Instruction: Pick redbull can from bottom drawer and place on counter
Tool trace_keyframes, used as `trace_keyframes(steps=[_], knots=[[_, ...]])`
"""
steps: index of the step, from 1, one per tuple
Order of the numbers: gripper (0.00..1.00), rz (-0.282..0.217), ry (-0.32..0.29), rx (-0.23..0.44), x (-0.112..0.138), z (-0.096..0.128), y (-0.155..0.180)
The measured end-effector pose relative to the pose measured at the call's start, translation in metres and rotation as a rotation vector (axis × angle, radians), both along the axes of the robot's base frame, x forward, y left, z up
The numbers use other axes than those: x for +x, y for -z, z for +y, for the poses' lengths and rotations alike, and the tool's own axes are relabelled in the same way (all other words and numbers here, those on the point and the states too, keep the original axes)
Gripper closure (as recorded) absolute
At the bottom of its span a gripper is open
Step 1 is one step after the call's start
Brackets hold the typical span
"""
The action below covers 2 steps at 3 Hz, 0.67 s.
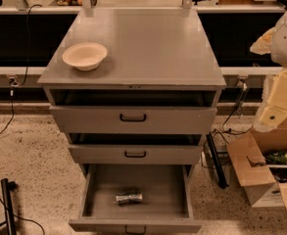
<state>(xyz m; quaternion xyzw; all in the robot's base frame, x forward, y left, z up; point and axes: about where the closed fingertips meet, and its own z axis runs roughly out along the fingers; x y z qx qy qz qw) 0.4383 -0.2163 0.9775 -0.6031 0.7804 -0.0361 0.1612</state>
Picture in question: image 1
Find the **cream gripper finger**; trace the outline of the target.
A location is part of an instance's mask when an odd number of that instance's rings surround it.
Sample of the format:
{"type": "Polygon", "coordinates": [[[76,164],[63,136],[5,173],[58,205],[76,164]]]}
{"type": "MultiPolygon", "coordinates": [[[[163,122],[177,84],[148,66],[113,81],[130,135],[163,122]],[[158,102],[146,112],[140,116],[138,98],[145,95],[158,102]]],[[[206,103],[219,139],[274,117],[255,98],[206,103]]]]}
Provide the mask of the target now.
{"type": "Polygon", "coordinates": [[[258,55],[270,54],[273,33],[274,28],[270,28],[268,31],[266,31],[261,37],[258,38],[256,42],[252,44],[250,51],[258,55]]]}
{"type": "Polygon", "coordinates": [[[275,129],[287,118],[287,69],[273,78],[269,95],[259,116],[260,129],[275,129]]]}

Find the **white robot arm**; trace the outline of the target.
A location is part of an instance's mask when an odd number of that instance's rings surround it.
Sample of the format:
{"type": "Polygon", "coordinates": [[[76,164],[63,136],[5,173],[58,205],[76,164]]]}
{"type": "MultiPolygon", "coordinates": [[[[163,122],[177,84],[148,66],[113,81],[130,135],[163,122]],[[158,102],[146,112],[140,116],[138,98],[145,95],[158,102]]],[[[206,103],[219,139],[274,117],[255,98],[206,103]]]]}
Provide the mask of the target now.
{"type": "Polygon", "coordinates": [[[250,47],[254,54],[269,54],[282,67],[263,88],[263,102],[258,109],[253,128],[259,132],[276,129],[287,118],[287,11],[275,27],[264,33],[250,47]]]}

